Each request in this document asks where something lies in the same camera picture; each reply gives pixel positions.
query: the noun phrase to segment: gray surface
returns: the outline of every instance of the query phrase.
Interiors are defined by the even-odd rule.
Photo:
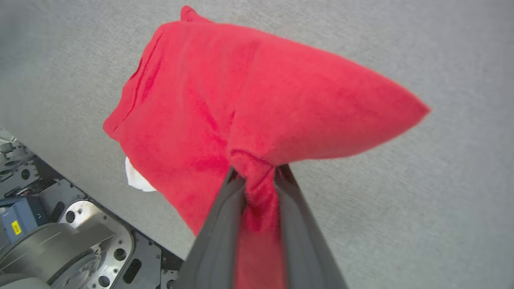
[[[186,2],[353,59],[434,109],[371,152],[292,167],[350,288],[514,286],[513,1]],[[185,256],[192,234],[162,196],[125,184],[124,155],[102,131],[145,44],[182,4],[3,1],[0,123]]]

